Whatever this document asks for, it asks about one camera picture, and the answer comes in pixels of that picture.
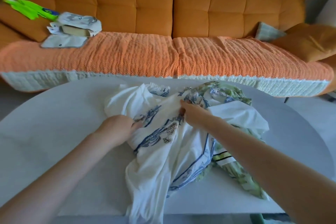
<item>white floor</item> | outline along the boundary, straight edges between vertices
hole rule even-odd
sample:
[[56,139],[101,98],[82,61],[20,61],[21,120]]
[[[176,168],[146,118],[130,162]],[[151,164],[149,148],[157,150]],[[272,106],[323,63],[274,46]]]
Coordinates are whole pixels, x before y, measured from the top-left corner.
[[[0,85],[0,120],[2,120],[13,109],[34,97],[36,94],[21,93],[13,90],[7,85]],[[329,102],[327,96],[312,98],[290,98],[287,105],[302,115],[321,135],[326,142],[334,162],[336,162],[336,100]],[[127,223],[122,217],[92,217],[92,218],[57,218],[53,224],[58,223]],[[165,216],[165,223],[223,223],[223,224],[251,224],[248,214],[241,215],[215,215],[215,216]]]

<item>white cloth with blue print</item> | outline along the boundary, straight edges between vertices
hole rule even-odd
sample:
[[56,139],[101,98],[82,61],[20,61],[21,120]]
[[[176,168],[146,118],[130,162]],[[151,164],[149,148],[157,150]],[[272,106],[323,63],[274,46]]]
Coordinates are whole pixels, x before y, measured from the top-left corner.
[[[244,128],[249,123],[249,128],[262,127],[253,124],[252,117],[258,114],[253,107],[240,101],[223,104],[215,90],[209,90],[204,97],[194,89],[168,94],[169,87],[155,84],[121,85],[105,102],[108,117],[123,114],[143,122],[143,128],[128,141],[136,153],[125,171],[132,198],[126,213],[130,223],[162,223],[166,197],[195,180],[211,162],[215,140],[184,122],[179,115],[180,99],[202,107],[216,106],[210,107],[215,116],[233,120],[237,126]],[[230,105],[240,111],[230,111]]]

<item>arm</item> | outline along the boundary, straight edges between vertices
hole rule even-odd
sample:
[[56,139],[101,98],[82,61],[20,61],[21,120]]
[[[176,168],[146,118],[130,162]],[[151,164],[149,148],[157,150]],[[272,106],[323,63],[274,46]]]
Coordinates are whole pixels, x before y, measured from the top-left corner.
[[336,183],[203,108],[181,105],[187,122],[216,138],[298,224],[336,223]]
[[0,223],[42,224],[50,221],[78,182],[139,126],[141,124],[133,124],[131,118],[123,115],[106,119],[97,131],[3,205]]

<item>white table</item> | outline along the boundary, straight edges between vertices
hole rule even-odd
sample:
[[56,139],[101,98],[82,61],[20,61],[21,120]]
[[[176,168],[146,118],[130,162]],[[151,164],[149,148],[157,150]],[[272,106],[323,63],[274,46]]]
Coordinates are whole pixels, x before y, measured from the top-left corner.
[[[103,100],[116,85],[154,82],[176,92],[206,80],[162,78],[90,78],[70,82],[30,99],[0,122],[0,205],[72,150],[105,119]],[[267,144],[325,176],[334,164],[324,141],[297,112],[279,99],[249,86],[240,87],[269,122]],[[131,203],[124,170],[134,158],[124,144],[108,153],[79,183],[59,215],[123,215]],[[274,201],[245,192],[221,169],[188,184],[167,199],[166,214],[283,212]]]

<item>black stripe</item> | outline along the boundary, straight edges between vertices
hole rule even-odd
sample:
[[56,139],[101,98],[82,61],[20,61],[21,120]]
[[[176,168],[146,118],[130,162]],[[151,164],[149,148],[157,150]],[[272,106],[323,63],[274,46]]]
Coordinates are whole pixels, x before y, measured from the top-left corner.
[[221,159],[219,159],[219,160],[216,160],[216,162],[221,161],[221,160],[226,159],[226,158],[231,158],[231,157],[232,157],[232,156],[227,156],[227,157],[225,157],[225,158],[221,158]]
[[221,152],[221,153],[214,154],[214,156],[218,156],[218,155],[223,154],[223,153],[226,153],[226,152],[228,152],[228,151],[223,151],[223,152]]

